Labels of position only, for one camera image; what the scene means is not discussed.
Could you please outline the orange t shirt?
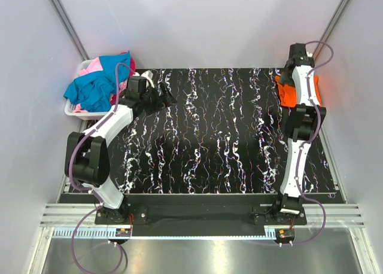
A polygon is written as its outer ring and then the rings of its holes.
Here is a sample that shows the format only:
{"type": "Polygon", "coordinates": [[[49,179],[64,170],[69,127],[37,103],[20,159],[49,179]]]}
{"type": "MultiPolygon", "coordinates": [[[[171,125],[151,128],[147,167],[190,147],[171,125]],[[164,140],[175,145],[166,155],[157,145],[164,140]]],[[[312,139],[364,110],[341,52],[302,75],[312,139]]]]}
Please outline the orange t shirt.
{"type": "MultiPolygon", "coordinates": [[[[297,104],[297,96],[296,96],[296,89],[293,86],[289,86],[288,84],[282,85],[280,83],[281,77],[276,75],[275,76],[275,82],[278,88],[278,96],[281,101],[281,105],[284,107],[293,108],[297,104]]],[[[316,97],[320,103],[320,106],[322,106],[320,91],[318,88],[318,80],[319,76],[314,76],[314,85],[315,85],[315,93],[316,97]]]]}

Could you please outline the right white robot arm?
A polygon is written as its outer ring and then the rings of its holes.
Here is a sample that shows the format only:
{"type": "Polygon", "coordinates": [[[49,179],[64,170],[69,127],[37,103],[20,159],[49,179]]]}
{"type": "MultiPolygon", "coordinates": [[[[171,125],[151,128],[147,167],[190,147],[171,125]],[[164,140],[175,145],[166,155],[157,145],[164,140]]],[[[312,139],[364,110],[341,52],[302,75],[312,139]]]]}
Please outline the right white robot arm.
{"type": "Polygon", "coordinates": [[[273,220],[289,224],[303,214],[303,177],[312,141],[318,135],[326,109],[318,95],[318,77],[314,74],[314,59],[306,45],[290,46],[288,60],[280,76],[275,77],[281,106],[290,110],[285,122],[288,157],[273,220]]]}

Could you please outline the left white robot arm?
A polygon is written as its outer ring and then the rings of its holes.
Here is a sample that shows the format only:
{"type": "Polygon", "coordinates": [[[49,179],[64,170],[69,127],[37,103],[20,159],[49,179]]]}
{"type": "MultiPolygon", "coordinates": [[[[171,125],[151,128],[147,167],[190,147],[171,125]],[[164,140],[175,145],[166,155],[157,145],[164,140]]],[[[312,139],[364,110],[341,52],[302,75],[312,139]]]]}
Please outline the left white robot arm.
{"type": "Polygon", "coordinates": [[[129,82],[116,104],[105,116],[83,132],[72,132],[67,139],[65,175],[72,187],[86,191],[99,201],[98,214],[117,224],[132,219],[126,196],[110,177],[108,146],[142,113],[151,115],[177,104],[169,89],[143,76],[129,82]]]}

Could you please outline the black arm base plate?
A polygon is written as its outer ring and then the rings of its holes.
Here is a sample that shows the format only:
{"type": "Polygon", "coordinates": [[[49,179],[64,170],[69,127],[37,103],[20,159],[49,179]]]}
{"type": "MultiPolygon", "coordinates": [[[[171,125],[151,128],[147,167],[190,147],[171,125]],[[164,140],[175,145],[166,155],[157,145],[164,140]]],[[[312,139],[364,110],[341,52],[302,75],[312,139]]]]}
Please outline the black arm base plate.
{"type": "Polygon", "coordinates": [[[257,226],[305,226],[304,211],[298,215],[277,214],[269,205],[180,204],[143,205],[125,204],[118,210],[102,208],[96,213],[96,224],[145,225],[157,221],[233,221],[257,226]]]}

